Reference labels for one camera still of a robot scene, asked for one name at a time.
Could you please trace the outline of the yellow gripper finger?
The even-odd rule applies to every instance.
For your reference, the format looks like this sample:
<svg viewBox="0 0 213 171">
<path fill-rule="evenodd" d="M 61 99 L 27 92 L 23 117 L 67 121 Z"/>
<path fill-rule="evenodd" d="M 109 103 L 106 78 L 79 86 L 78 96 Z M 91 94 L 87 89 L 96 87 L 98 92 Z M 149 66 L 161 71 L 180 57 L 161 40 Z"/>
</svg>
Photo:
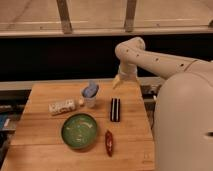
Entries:
<svg viewBox="0 0 213 171">
<path fill-rule="evenodd" d="M 136 80 L 136 82 L 137 82 L 138 84 L 141 83 L 140 79 L 139 79 L 137 76 L 136 76 L 135 80 Z"/>
<path fill-rule="evenodd" d="M 112 87 L 113 87 L 113 89 L 115 89 L 118 85 L 120 85 L 120 83 L 121 83 L 120 76 L 116 76 L 116 77 L 113 79 L 113 82 L 112 82 Z"/>
</svg>

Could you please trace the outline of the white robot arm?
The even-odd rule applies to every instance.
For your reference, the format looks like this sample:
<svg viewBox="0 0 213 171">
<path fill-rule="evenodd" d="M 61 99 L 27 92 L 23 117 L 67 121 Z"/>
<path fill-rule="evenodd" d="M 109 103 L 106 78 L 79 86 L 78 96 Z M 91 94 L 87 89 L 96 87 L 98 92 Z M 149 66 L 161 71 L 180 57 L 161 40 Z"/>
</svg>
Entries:
<svg viewBox="0 0 213 171">
<path fill-rule="evenodd" d="M 140 37 L 115 47 L 115 86 L 142 68 L 165 80 L 154 112 L 155 171 L 213 171 L 213 61 L 148 51 Z"/>
</svg>

